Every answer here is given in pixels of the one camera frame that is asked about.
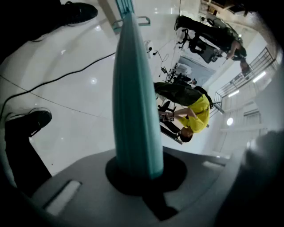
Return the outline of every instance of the wire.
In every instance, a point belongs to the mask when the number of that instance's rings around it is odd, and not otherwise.
[[[104,60],[104,59],[106,59],[106,58],[108,58],[108,57],[110,57],[110,56],[112,56],[112,55],[114,55],[114,54],[115,54],[115,52],[112,53],[112,54],[110,54],[110,55],[108,55],[108,56],[105,56],[105,57],[103,57],[103,58],[101,58],[101,59],[95,60],[94,62],[92,62],[91,64],[87,65],[87,66],[84,67],[83,69],[80,69],[80,70],[77,70],[77,71],[73,71],[73,72],[64,74],[64,75],[61,76],[61,77],[58,77],[57,79],[54,79],[54,80],[51,80],[51,81],[47,81],[47,82],[41,83],[41,84],[35,86],[34,88],[32,88],[32,89],[30,89],[30,90],[27,90],[27,91],[25,91],[25,92],[11,95],[11,96],[8,97],[8,98],[5,100],[5,102],[3,103],[2,110],[1,110],[1,114],[0,114],[0,120],[2,119],[2,115],[3,115],[3,112],[4,112],[5,105],[7,104],[7,102],[8,102],[10,99],[15,98],[15,97],[18,97],[18,96],[21,96],[21,95],[23,95],[23,94],[30,93],[30,92],[32,92],[33,90],[35,90],[35,89],[37,89],[37,88],[39,88],[39,87],[41,87],[41,86],[43,86],[43,85],[46,85],[46,84],[49,84],[49,83],[53,83],[53,82],[55,82],[55,81],[58,81],[58,80],[60,80],[60,79],[62,79],[62,78],[64,78],[64,77],[66,77],[66,76],[69,76],[69,75],[71,75],[71,74],[82,72],[82,71],[84,71],[85,69],[87,69],[88,67],[92,66],[93,64],[95,64],[95,63],[97,63],[97,62],[99,62],[99,61],[101,61],[101,60]]]
[[[176,49],[177,49],[177,45],[175,45],[174,54],[173,54],[173,57],[172,57],[172,62],[170,63],[170,68],[172,68],[172,66],[173,66],[173,59],[174,59],[174,55],[176,53]]]
[[[160,59],[161,59],[161,61],[162,61],[162,62],[161,62],[161,65],[160,65],[160,67],[162,67],[163,62],[165,62],[166,60],[168,60],[169,54],[166,54],[165,57],[164,57],[164,59],[162,59],[162,57],[161,57],[159,51],[156,51],[155,53],[153,53],[153,55],[156,55],[157,53],[159,54]]]
[[[171,39],[169,42],[167,42],[165,45],[167,45],[168,43],[170,43],[171,41],[173,41],[175,39]],[[163,45],[160,49],[158,49],[158,51],[160,51],[165,45]]]

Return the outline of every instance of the white floor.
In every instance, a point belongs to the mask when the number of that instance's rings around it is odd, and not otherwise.
[[[1,104],[10,95],[81,69],[115,52],[118,38],[97,0],[85,2],[98,9],[94,20],[82,26],[63,27],[42,42],[28,42],[0,66]],[[179,58],[174,50],[173,30],[179,1],[134,1],[134,4],[138,16],[151,18],[152,26],[142,28],[143,38],[152,39],[156,49],[162,47],[162,56],[169,53],[164,63],[169,70]],[[7,103],[4,113],[23,113],[35,107],[46,107],[52,112],[52,121],[30,140],[52,174],[82,157],[115,147],[111,98],[114,57]],[[155,81],[163,78],[158,77],[160,64],[158,57],[150,62]]]

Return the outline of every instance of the gray base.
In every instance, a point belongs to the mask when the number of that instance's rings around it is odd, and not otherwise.
[[[33,195],[32,200],[44,207],[58,191],[70,180],[82,183],[81,187],[66,205],[59,217],[76,226],[140,226],[162,224],[171,226],[188,225],[196,221],[212,221],[205,219],[204,214],[214,217],[225,199],[238,170],[240,157],[231,162],[230,168],[224,165],[227,160],[209,156],[195,155],[164,148],[187,167],[187,176],[178,190],[164,193],[167,205],[174,207],[179,214],[160,222],[145,205],[142,197],[127,196],[116,190],[105,175],[107,162],[115,156],[115,150],[85,157],[43,184]]]

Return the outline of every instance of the black hair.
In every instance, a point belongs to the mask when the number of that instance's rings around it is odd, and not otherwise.
[[[191,137],[185,137],[181,134],[179,135],[179,137],[180,137],[181,141],[184,142],[184,143],[187,143],[187,142],[191,141],[191,139],[192,139],[192,136]]]
[[[212,99],[211,97],[207,94],[207,91],[205,91],[202,87],[200,86],[195,86],[194,88],[195,90],[198,90],[199,92],[201,92],[202,94],[204,94],[206,96],[206,98],[208,99],[209,103],[210,103],[210,109],[212,109],[214,106],[213,106],[213,102],[212,102]]]

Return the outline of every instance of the trouser leg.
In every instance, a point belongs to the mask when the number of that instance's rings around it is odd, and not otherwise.
[[[195,103],[202,94],[191,88],[179,84],[158,82],[154,84],[155,92],[182,106],[189,106]]]
[[[179,17],[178,24],[180,27],[195,31],[196,34],[207,39],[217,47],[221,47],[228,39],[231,39],[225,29],[210,27],[186,16]]]
[[[15,183],[27,196],[32,194],[51,174],[30,144],[29,137],[17,130],[17,126],[6,127],[6,154]]]

